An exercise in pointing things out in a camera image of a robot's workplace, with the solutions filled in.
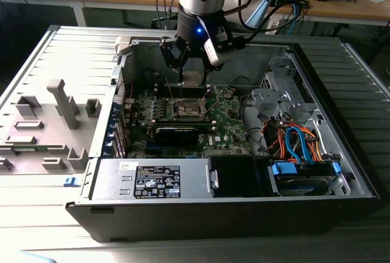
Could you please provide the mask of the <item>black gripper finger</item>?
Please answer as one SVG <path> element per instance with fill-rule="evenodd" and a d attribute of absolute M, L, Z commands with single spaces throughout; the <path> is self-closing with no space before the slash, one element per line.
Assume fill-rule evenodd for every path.
<path fill-rule="evenodd" d="M 179 73 L 178 83 L 183 82 L 183 68 L 188 60 L 188 43 L 181 37 L 162 37 L 159 45 L 167 67 Z"/>
<path fill-rule="evenodd" d="M 203 72 L 203 75 L 202 75 L 202 82 L 201 82 L 201 86 L 205 86 L 206 85 L 206 82 L 207 82 L 207 77 L 208 77 L 208 73 L 209 72 L 213 72 L 213 71 L 220 71 L 223 67 L 224 64 L 220 64 L 220 65 L 217 65 L 217 66 L 214 66 L 210 63 L 209 59 L 207 57 L 202 57 L 202 63 L 203 63 L 203 66 L 204 66 L 204 72 Z"/>

